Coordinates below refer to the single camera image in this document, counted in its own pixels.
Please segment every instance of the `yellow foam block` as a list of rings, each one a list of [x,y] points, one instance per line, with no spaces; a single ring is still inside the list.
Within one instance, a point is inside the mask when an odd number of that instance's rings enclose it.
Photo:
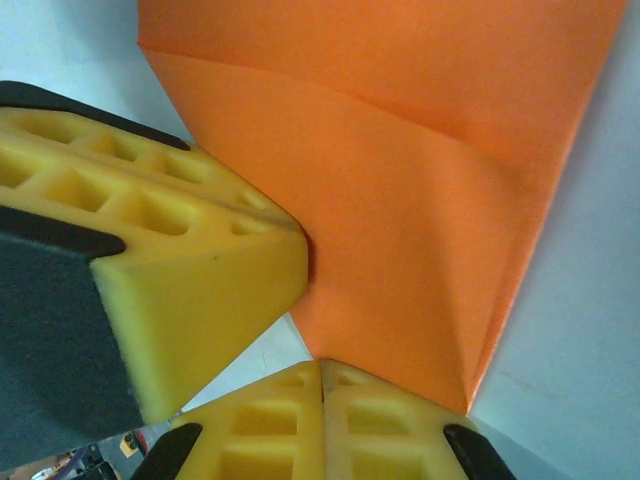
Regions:
[[[465,417],[354,367],[304,362],[179,416],[203,427],[176,480],[467,479]]]
[[[120,237],[91,270],[143,418],[174,415],[295,302],[295,220],[195,146],[0,109],[0,204]]]

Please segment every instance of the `white surface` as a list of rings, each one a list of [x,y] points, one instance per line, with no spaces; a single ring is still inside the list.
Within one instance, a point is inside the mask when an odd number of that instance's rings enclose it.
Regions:
[[[472,412],[525,480],[640,478],[639,29],[636,1]],[[187,138],[136,34],[134,0],[0,0],[0,79]],[[281,319],[195,401],[306,358]]]

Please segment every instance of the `black rubber edge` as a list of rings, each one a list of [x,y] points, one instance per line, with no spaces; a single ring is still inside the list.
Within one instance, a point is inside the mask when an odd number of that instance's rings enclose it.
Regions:
[[[125,248],[0,206],[0,471],[143,424],[90,269]]]
[[[175,480],[201,432],[202,425],[187,423],[165,433],[144,457],[131,480]]]
[[[75,113],[155,142],[164,143],[170,147],[190,150],[189,145],[178,137],[27,83],[10,80],[0,81],[0,107],[35,108]]]
[[[443,432],[469,480],[516,480],[483,435],[458,424],[447,425]]]

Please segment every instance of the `yellow plastic block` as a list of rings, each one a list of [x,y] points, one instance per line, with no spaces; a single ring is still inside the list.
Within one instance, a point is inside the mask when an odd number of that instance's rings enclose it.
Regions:
[[[322,480],[320,365],[304,362],[180,415],[203,426],[176,480]]]
[[[179,416],[203,430],[176,480],[466,480],[450,412],[356,368],[304,362]]]
[[[174,415],[307,283],[295,220],[191,148],[0,108],[0,205],[126,244],[91,270],[148,423]]]

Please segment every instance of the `orange origami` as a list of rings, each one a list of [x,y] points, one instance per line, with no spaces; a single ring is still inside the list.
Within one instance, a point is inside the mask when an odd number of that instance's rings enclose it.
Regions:
[[[313,246],[315,357],[470,407],[624,0],[140,0],[197,143]]]

